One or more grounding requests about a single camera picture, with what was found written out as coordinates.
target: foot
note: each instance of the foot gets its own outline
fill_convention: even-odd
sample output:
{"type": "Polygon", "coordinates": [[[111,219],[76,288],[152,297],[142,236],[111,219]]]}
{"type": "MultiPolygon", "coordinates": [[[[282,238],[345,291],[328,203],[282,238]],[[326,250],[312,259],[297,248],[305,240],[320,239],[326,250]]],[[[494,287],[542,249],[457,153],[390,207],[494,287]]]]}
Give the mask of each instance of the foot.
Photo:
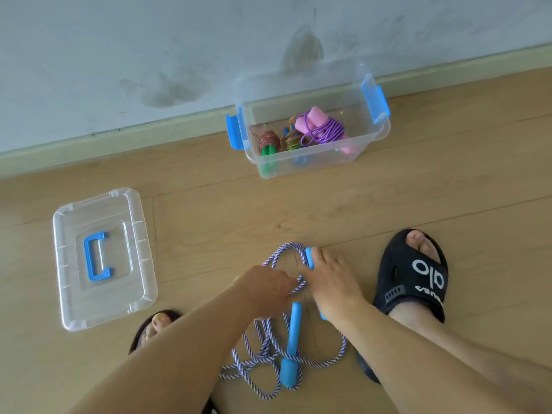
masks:
{"type": "MultiPolygon", "coordinates": [[[[406,244],[435,260],[437,263],[441,262],[437,249],[422,231],[410,231],[406,236],[406,244]]],[[[418,302],[403,302],[402,304],[398,304],[392,309],[389,316],[414,330],[421,328],[422,325],[427,323],[434,324],[435,321],[438,322],[429,308],[418,302]]]]}
{"type": "Polygon", "coordinates": [[[142,335],[138,340],[138,345],[136,346],[136,349],[139,349],[149,340],[153,339],[156,335],[161,333],[163,328],[166,328],[171,322],[172,321],[170,320],[169,315],[165,313],[156,313],[151,322],[142,331],[142,335]]]}

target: black slide sandal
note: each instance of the black slide sandal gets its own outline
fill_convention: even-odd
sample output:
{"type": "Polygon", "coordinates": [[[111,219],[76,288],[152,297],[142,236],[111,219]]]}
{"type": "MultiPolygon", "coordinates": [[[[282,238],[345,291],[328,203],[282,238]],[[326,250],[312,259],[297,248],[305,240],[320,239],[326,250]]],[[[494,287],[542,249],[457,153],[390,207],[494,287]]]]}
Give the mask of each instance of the black slide sandal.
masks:
{"type": "MultiPolygon", "coordinates": [[[[168,315],[168,317],[172,322],[178,320],[182,316],[181,314],[173,310],[163,310],[163,311],[157,311],[156,313],[154,313],[147,320],[142,322],[142,325],[140,326],[140,328],[138,328],[138,331],[134,336],[133,343],[130,345],[129,354],[132,353],[134,350],[136,350],[136,348],[138,347],[138,342],[140,341],[140,336],[142,335],[143,331],[146,329],[148,324],[151,322],[151,320],[153,320],[155,315],[158,313],[164,313],[165,315],[168,315]]],[[[218,413],[218,410],[216,409],[215,404],[213,404],[211,398],[209,398],[207,400],[207,403],[203,407],[202,414],[217,414],[217,413],[218,413]]]]}
{"type": "MultiPolygon", "coordinates": [[[[393,236],[383,253],[377,274],[377,289],[373,305],[384,314],[402,302],[418,302],[431,310],[439,321],[445,321],[443,301],[448,285],[448,265],[443,251],[429,235],[441,263],[437,263],[406,243],[414,229],[403,229],[393,236]]],[[[380,383],[368,363],[356,352],[356,358],[366,376],[380,383]]]]}

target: forearm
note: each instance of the forearm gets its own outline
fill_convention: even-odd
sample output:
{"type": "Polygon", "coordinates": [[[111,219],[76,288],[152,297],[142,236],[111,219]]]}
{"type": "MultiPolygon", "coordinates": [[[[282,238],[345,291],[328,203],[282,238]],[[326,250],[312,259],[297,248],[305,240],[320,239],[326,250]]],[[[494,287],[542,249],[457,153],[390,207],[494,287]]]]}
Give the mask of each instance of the forearm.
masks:
{"type": "Polygon", "coordinates": [[[402,413],[520,412],[477,372],[366,301],[348,305],[336,327],[402,413]]]}
{"type": "Polygon", "coordinates": [[[94,388],[71,414],[199,413],[220,367],[255,317],[236,287],[166,328],[94,388]]]}

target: person's right arm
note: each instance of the person's right arm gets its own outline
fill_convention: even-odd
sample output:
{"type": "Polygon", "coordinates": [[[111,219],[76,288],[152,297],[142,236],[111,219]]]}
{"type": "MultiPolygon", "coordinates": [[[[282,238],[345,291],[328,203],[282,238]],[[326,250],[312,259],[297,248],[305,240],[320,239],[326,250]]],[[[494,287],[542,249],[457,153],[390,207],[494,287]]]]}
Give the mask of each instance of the person's right arm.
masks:
{"type": "Polygon", "coordinates": [[[522,413],[498,388],[446,350],[383,315],[362,296],[350,266],[313,248],[303,266],[320,311],[355,346],[401,413],[522,413]]]}

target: transparent plastic bin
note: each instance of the transparent plastic bin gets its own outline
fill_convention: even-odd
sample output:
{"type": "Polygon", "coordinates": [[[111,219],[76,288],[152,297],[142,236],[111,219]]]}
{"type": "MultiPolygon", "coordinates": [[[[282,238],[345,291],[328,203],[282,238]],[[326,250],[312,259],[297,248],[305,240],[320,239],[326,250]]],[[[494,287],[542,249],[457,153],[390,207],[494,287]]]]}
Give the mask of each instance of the transparent plastic bin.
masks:
{"type": "Polygon", "coordinates": [[[123,187],[53,215],[61,322],[79,331],[147,308],[157,299],[140,195],[123,187]]]}
{"type": "Polygon", "coordinates": [[[245,150],[264,178],[353,161],[370,142],[390,131],[389,108],[365,57],[321,63],[308,72],[272,72],[235,84],[235,116],[226,117],[230,144],[245,150]],[[258,137],[273,130],[283,137],[289,118],[313,106],[340,121],[347,139],[262,156],[258,137]]]}

